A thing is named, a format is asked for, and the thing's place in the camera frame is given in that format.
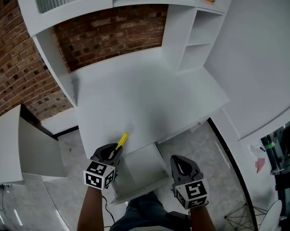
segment white cabinet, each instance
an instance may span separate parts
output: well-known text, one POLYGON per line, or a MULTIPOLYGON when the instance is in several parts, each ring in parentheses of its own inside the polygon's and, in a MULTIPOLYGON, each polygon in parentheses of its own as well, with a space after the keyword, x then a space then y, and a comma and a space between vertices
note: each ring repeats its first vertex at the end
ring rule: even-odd
POLYGON ((22 119, 20 108, 0 117, 0 183, 65 177, 58 141, 22 119))
POLYGON ((30 36, 71 18, 113 7, 113 0, 18 0, 30 36))

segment marble floor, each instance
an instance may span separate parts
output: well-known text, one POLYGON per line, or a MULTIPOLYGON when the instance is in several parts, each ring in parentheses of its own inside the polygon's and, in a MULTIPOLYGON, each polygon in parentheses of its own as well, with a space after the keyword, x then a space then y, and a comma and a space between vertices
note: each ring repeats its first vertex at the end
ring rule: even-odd
MULTIPOLYGON (((78 130, 59 137, 59 143, 67 178, 46 182, 26 181, 24 185, 6 188, 3 196, 0 192, 0 215, 4 223, 0 219, 0 230, 76 231, 87 189, 83 184, 83 169, 89 165, 90 160, 85 156, 78 130)), ((210 199, 207 208, 214 225, 217 230, 231 230, 224 216, 243 206, 244 194, 209 124, 206 122, 194 132, 188 130, 157 146, 169 172, 170 156, 173 154, 186 156, 198 163, 209 182, 210 199)), ((173 197, 171 184, 157 189, 157 196, 167 211, 187 213, 173 197)), ((110 189, 103 191, 103 195, 108 202, 113 199, 110 189)), ((123 203, 108 208, 114 219, 118 220, 125 213, 126 205, 123 203)), ((103 218, 105 226, 112 225, 113 221, 105 208, 103 218)))

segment white partition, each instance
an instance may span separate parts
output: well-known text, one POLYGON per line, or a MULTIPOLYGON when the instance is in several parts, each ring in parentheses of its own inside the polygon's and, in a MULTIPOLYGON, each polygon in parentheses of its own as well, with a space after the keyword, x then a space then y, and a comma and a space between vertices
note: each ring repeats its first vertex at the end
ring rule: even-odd
POLYGON ((196 8, 188 6, 169 5, 168 7, 162 52, 167 67, 175 72, 179 69, 196 12, 196 8))
POLYGON ((0 183, 23 180, 19 157, 18 106, 0 117, 0 183))
POLYGON ((22 119, 20 109, 0 117, 0 183, 65 177, 58 141, 22 119))
POLYGON ((54 42, 49 29, 46 29, 33 36, 37 49, 43 58, 44 63, 53 75, 57 84, 63 90, 73 106, 76 106, 76 99, 73 90, 73 83, 63 59, 54 42))

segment white board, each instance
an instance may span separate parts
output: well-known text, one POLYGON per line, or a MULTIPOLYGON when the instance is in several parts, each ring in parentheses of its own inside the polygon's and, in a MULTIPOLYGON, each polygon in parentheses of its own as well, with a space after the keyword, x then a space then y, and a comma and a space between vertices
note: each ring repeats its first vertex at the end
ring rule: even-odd
POLYGON ((72 80, 54 42, 50 29, 46 29, 33 36, 33 40, 57 84, 60 86, 71 104, 75 107, 76 99, 72 80))
POLYGON ((58 141, 22 118, 19 129, 19 153, 23 173, 66 177, 58 141))
POLYGON ((0 117, 0 183, 23 180, 19 158, 19 118, 17 106, 0 117))

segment brick wall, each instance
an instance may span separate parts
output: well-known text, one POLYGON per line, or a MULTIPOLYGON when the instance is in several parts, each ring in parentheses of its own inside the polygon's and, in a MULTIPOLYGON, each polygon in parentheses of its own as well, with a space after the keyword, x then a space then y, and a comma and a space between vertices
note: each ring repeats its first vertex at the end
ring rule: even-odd
POLYGON ((69 71, 162 44, 168 5, 134 5, 85 14, 53 28, 69 71))
POLYGON ((39 120, 72 107, 29 37, 17 0, 0 0, 0 116, 21 103, 39 120))

